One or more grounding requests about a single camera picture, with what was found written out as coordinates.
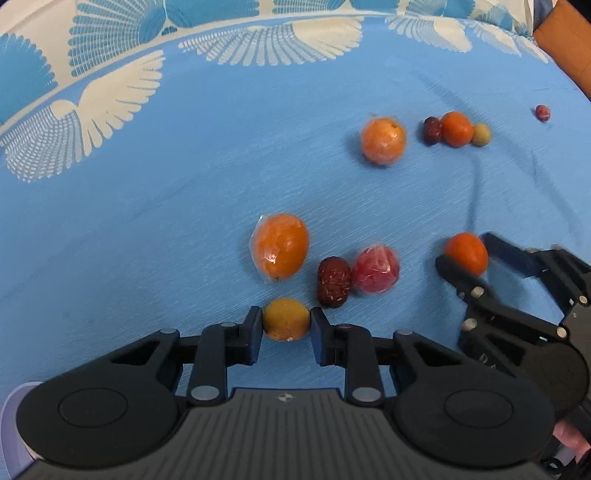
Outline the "person right hand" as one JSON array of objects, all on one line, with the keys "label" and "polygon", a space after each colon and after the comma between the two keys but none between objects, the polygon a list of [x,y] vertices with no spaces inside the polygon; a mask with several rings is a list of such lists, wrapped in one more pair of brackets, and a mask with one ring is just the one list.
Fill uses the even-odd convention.
[{"label": "person right hand", "polygon": [[575,453],[576,462],[579,462],[591,449],[585,437],[565,420],[556,423],[553,435],[560,443]]}]

